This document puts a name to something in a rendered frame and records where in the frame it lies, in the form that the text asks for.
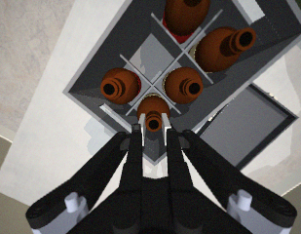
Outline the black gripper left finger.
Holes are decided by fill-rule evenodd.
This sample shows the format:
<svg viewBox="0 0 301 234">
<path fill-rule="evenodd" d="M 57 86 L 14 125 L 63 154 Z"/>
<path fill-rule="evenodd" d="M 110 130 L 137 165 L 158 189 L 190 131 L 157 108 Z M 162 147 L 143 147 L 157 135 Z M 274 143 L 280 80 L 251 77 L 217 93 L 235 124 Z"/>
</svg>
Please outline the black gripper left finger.
<svg viewBox="0 0 301 234">
<path fill-rule="evenodd" d="M 145 114 L 141 114 L 131 134 L 114 135 L 72 178 L 32 204 L 25 217 L 33 234 L 66 234 L 73 228 L 94 207 L 127 152 L 111 223 L 114 234 L 138 234 L 145 131 Z"/>
</svg>

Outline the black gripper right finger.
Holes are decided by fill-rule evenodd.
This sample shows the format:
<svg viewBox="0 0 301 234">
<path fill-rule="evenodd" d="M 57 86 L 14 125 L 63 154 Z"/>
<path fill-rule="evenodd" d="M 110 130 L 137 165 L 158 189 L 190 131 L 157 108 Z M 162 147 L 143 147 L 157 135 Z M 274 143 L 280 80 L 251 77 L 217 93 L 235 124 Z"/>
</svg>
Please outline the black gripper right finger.
<svg viewBox="0 0 301 234">
<path fill-rule="evenodd" d="M 202 234 L 204 225 L 202 206 L 182 151 L 227 214 L 252 234 L 289 234 L 297 211 L 287 200 L 242 174 L 193 131 L 179 133 L 167 113 L 162 113 L 162 130 L 176 234 Z"/>
</svg>

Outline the grey divided crate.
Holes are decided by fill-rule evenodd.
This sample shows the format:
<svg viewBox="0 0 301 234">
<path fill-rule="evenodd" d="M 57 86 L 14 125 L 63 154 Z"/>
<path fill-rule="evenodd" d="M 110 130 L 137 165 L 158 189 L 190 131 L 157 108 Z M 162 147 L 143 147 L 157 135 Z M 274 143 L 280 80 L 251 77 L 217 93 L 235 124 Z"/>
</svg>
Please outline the grey divided crate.
<svg viewBox="0 0 301 234">
<path fill-rule="evenodd" d="M 186 42 L 179 44 L 162 25 L 166 0 L 125 0 L 62 93 L 114 135 L 130 132 L 100 106 L 132 128 L 132 124 L 138 124 L 136 110 L 141 100 L 147 94 L 157 93 L 169 106 L 169 122 L 173 127 L 179 133 L 183 130 L 195 132 L 278 60 L 279 33 L 272 0 L 255 1 L 265 16 L 252 22 L 238 0 L 210 0 L 203 23 Z M 255 43 L 229 68 L 204 73 L 188 52 L 221 26 L 238 30 L 251 27 L 256 32 Z M 170 71 L 183 66 L 200 73 L 204 88 L 194 101 L 178 104 L 167 97 L 162 83 Z M 104 74 L 116 67 L 137 72 L 141 81 L 140 93 L 127 104 L 111 102 L 100 90 Z"/>
</svg>

